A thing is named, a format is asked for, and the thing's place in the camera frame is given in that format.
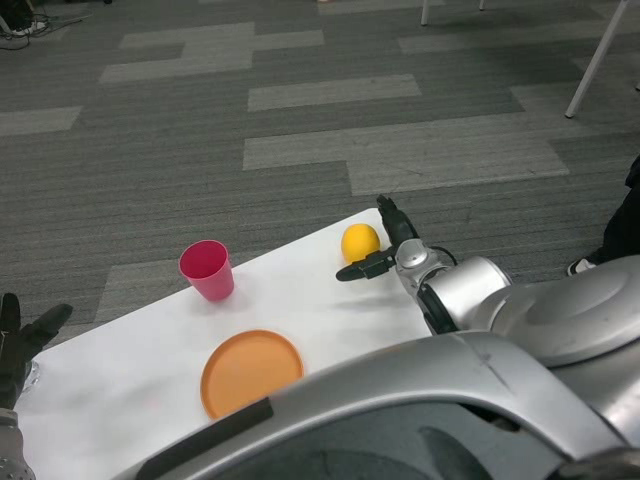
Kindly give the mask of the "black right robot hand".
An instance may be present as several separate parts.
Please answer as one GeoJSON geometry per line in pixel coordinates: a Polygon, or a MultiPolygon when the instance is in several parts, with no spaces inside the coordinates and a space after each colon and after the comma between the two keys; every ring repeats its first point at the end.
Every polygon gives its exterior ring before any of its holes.
{"type": "Polygon", "coordinates": [[[394,201],[384,195],[376,198],[378,212],[391,246],[386,250],[376,250],[362,260],[353,261],[336,273],[340,282],[372,279],[387,273],[396,265],[395,255],[400,245],[407,240],[417,239],[418,233],[409,217],[394,201]]]}

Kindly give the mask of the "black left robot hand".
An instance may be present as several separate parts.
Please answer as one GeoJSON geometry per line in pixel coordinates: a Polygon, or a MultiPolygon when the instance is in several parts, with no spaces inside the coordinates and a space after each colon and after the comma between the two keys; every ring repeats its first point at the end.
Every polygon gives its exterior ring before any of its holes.
{"type": "Polygon", "coordinates": [[[59,304],[34,322],[23,325],[18,297],[5,293],[1,299],[1,408],[13,410],[31,362],[69,320],[73,307],[59,304]]]}

